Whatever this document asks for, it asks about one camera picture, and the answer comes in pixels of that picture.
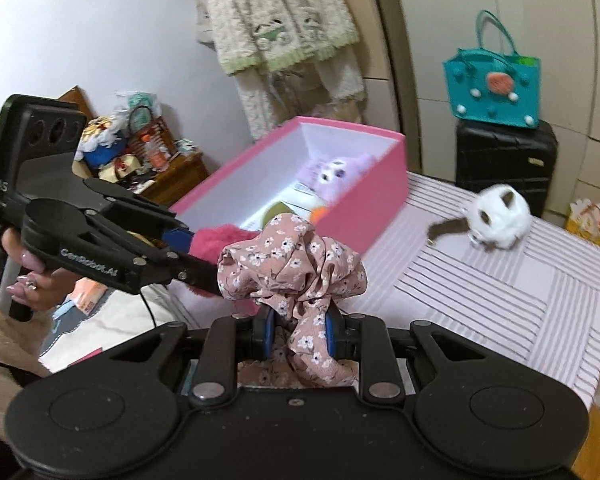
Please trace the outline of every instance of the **bag handle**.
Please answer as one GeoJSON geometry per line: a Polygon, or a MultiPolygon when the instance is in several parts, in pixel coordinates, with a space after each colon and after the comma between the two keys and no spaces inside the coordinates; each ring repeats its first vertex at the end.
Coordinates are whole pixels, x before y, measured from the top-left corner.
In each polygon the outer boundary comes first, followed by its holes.
{"type": "Polygon", "coordinates": [[[507,67],[507,72],[516,73],[516,68],[506,57],[496,52],[492,52],[491,50],[487,50],[486,48],[468,48],[466,50],[458,50],[458,57],[462,60],[462,62],[464,62],[465,65],[469,67],[469,69],[474,70],[475,67],[467,59],[467,57],[469,56],[491,57],[501,62],[505,67],[507,67]]]}
{"type": "Polygon", "coordinates": [[[509,31],[505,28],[505,26],[502,24],[502,22],[496,17],[495,14],[493,14],[492,12],[489,12],[486,9],[481,10],[480,12],[478,12],[478,16],[475,19],[475,36],[478,39],[478,47],[479,48],[484,48],[482,46],[483,41],[482,41],[482,22],[484,20],[484,18],[488,16],[491,18],[491,22],[493,23],[493,25],[495,25],[496,27],[498,27],[498,30],[504,34],[504,37],[507,38],[507,41],[509,41],[509,44],[511,46],[511,51],[513,54],[515,54],[516,56],[518,56],[518,51],[516,50],[516,44],[513,43],[513,38],[511,37],[511,35],[509,34],[509,31]]]}
{"type": "Polygon", "coordinates": [[[133,115],[134,115],[134,114],[135,114],[135,113],[136,113],[136,112],[137,112],[137,111],[138,111],[140,108],[145,108],[145,109],[149,110],[149,117],[151,117],[151,122],[154,122],[154,121],[155,121],[155,119],[154,119],[154,113],[151,111],[151,108],[149,108],[147,105],[138,105],[137,107],[135,107],[133,110],[131,110],[131,111],[129,112],[129,120],[128,120],[128,123],[127,123],[127,125],[126,125],[126,128],[128,129],[128,131],[129,131],[129,133],[130,133],[130,134],[134,134],[134,135],[135,135],[135,134],[137,133],[137,132],[134,132],[134,131],[131,129],[131,117],[133,117],[133,115]]]}

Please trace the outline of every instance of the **black suitcase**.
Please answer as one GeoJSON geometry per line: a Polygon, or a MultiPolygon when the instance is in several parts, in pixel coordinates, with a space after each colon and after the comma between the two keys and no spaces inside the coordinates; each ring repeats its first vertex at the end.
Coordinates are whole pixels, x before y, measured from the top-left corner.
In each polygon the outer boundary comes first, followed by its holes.
{"type": "Polygon", "coordinates": [[[480,192],[509,184],[542,216],[554,175],[558,141],[551,125],[534,130],[459,120],[456,126],[456,186],[480,192]]]}

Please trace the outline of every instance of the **screw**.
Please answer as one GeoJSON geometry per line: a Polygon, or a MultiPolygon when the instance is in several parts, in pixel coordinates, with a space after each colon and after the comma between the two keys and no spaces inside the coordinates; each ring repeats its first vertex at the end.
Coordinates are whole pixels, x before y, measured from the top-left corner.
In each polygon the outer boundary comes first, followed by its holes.
{"type": "Polygon", "coordinates": [[[193,387],[193,394],[200,400],[217,399],[224,394],[224,386],[220,383],[200,383],[193,387]]]}
{"type": "Polygon", "coordinates": [[[393,399],[400,392],[400,386],[394,383],[375,383],[369,387],[369,393],[378,399],[393,399]]]}

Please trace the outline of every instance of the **white wall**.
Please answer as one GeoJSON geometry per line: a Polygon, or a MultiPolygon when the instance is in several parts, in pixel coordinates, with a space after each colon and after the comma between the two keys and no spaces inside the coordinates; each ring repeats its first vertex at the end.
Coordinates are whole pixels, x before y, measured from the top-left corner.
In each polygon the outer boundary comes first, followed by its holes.
{"type": "Polygon", "coordinates": [[[177,135],[212,168],[251,145],[234,83],[195,40],[195,0],[0,0],[0,107],[13,93],[78,85],[98,114],[114,93],[158,94],[177,135]]]}

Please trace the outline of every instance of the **pink floral fabric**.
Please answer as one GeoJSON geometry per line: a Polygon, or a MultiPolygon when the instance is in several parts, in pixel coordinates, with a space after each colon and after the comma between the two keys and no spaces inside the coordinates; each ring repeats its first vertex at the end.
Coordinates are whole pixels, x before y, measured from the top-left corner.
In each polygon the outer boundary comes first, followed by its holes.
{"type": "Polygon", "coordinates": [[[243,366],[241,383],[345,386],[357,379],[356,363],[336,362],[329,356],[325,327],[332,299],[366,290],[365,269],[355,251],[322,238],[303,218],[284,213],[271,219],[253,240],[224,248],[218,285],[228,300],[251,298],[286,320],[276,328],[272,361],[243,366]]]}

